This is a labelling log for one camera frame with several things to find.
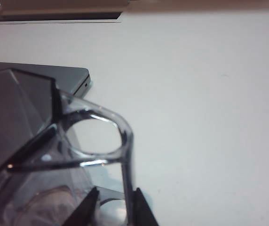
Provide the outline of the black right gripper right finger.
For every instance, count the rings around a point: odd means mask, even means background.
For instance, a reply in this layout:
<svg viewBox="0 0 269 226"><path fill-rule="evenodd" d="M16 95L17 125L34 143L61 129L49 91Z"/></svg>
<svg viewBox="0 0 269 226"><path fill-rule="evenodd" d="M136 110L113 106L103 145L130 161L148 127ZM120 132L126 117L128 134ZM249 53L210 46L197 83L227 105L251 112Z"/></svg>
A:
<svg viewBox="0 0 269 226"><path fill-rule="evenodd" d="M133 219L135 226L159 226L142 191L137 188L134 192Z"/></svg>

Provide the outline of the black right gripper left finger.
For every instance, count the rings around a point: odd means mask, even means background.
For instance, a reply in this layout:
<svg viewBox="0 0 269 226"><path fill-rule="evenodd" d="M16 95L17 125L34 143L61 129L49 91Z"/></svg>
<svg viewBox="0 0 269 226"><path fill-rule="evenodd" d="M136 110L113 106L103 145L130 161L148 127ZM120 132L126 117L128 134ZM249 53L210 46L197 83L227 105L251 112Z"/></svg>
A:
<svg viewBox="0 0 269 226"><path fill-rule="evenodd" d="M99 191L97 188L92 188L80 205L65 220L63 226L91 226L93 224L98 196Z"/></svg>

